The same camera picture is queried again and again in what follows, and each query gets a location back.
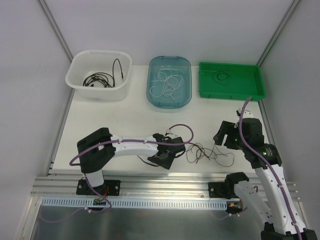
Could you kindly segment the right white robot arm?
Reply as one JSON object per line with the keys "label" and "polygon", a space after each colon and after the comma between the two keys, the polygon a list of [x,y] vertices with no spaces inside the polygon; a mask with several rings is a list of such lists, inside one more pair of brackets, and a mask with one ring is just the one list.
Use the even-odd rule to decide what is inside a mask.
{"label": "right white robot arm", "polygon": [[241,199],[259,222],[263,240],[317,239],[316,232],[307,228],[295,208],[279,152],[274,145],[265,143],[259,119],[244,118],[239,123],[223,121],[213,140],[218,146],[244,153],[263,186],[267,202],[258,195],[244,172],[227,174],[223,182],[210,182],[210,196]]}

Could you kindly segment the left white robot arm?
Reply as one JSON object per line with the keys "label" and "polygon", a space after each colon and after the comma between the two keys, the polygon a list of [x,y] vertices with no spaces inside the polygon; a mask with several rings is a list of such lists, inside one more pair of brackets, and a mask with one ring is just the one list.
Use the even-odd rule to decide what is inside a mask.
{"label": "left white robot arm", "polygon": [[171,138],[160,133],[129,139],[111,134],[102,127],[79,140],[76,144],[81,172],[87,179],[87,188],[95,195],[105,189],[102,168],[113,158],[143,156],[157,167],[169,170],[174,159],[186,151],[181,137]]}

